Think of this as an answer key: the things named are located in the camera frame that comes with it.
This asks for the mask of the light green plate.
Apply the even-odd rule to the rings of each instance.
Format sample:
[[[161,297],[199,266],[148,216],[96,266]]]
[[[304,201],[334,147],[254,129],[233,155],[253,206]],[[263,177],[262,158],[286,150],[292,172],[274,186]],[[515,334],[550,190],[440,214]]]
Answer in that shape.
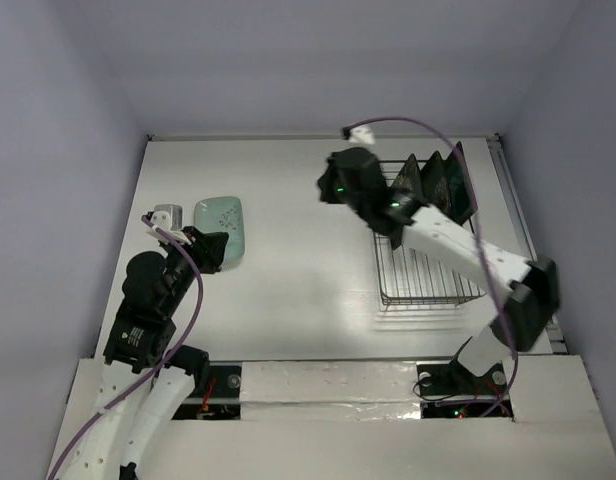
[[[236,196],[220,196],[196,203],[193,224],[204,234],[224,232],[228,234],[222,268],[236,268],[246,250],[244,215],[241,200]]]

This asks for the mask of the black floral square plate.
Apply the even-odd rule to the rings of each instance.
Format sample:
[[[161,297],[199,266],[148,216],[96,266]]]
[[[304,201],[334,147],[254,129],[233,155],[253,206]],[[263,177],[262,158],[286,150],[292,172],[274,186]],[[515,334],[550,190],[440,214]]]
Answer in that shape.
[[[421,207],[423,187],[421,169],[414,154],[410,154],[391,185],[390,207],[397,221],[397,230],[390,234],[393,250],[402,245],[403,228],[413,223],[412,217]]]

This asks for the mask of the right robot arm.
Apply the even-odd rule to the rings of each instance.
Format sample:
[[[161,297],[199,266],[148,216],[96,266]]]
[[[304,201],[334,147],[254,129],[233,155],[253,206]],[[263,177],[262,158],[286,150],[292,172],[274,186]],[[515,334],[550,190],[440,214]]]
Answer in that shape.
[[[508,356],[532,350],[561,304],[556,263],[524,258],[485,242],[416,190],[390,186],[379,159],[368,149],[332,153],[317,186],[320,200],[346,204],[394,247],[441,261],[487,292],[497,314],[460,347],[448,367],[450,384],[470,392]]]

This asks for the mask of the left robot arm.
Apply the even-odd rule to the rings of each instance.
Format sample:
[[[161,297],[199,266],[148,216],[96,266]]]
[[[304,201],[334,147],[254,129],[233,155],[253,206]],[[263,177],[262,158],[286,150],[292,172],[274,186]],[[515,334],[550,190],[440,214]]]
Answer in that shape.
[[[51,467],[51,479],[141,478],[182,402],[213,387],[208,353],[185,345],[191,325],[173,337],[173,316],[192,285],[220,271],[229,236],[148,227],[164,251],[141,252],[127,264],[92,416]]]

